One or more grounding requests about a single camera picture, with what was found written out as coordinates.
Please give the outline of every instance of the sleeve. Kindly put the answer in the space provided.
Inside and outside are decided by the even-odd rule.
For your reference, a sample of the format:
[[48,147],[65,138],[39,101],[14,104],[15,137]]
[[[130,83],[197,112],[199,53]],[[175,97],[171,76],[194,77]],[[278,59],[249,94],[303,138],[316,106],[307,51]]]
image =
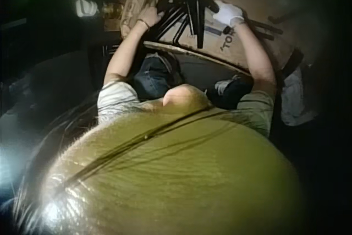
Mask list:
[[110,121],[119,114],[125,113],[129,106],[139,103],[137,92],[122,81],[111,81],[106,84],[98,96],[99,123]]
[[235,111],[235,121],[265,137],[269,137],[274,102],[263,91],[253,91],[241,98]]

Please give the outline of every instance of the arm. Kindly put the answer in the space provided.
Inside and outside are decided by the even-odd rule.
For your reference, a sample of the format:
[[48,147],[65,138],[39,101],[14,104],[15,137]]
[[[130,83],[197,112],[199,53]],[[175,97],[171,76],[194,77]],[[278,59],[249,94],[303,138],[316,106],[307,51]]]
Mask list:
[[254,80],[252,91],[261,90],[275,97],[275,74],[263,46],[244,21],[235,25],[235,31],[241,39],[249,72]]
[[219,5],[220,11],[213,17],[221,23],[233,27],[241,39],[249,72],[254,80],[252,91],[264,91],[274,98],[276,79],[273,67],[263,46],[245,23],[242,10],[221,1],[216,1],[216,3]]
[[104,85],[112,79],[126,77],[130,72],[138,44],[148,28],[157,24],[163,14],[157,14],[155,7],[146,6],[139,15],[136,25],[132,28],[127,38],[121,43],[111,58],[105,73]]

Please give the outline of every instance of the white glove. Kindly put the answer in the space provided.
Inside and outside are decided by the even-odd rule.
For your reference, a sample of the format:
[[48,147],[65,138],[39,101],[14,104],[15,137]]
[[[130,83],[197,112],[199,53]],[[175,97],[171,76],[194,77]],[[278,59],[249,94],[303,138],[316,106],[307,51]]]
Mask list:
[[220,10],[213,15],[213,19],[231,27],[244,21],[242,9],[231,4],[225,4],[221,0],[215,0],[215,2],[218,4]]

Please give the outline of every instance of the gray t-shirt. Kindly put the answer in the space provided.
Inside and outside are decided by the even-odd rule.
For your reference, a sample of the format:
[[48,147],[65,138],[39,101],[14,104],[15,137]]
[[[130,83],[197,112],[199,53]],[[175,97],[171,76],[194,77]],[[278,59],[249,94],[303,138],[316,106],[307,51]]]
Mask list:
[[[106,84],[99,93],[97,104],[99,124],[114,121],[128,113],[145,111],[137,92],[122,81]],[[242,97],[237,110],[226,112],[221,119],[243,124],[268,137],[273,108],[274,102],[267,93],[254,91]]]

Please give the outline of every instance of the blue jeans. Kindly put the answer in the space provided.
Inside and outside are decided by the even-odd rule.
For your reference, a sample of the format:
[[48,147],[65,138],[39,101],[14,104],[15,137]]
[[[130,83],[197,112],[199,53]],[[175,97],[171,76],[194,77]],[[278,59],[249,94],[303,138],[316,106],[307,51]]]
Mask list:
[[133,78],[133,88],[141,101],[163,97],[166,92],[180,84],[172,84],[172,75],[157,54],[148,54],[139,72]]
[[[134,76],[132,87],[136,90],[140,101],[160,99],[166,92],[180,84],[172,82],[173,77],[157,54],[148,54],[139,72]],[[214,88],[208,90],[208,99],[219,108],[233,110],[240,99],[250,93],[252,85],[235,80],[219,96]]]

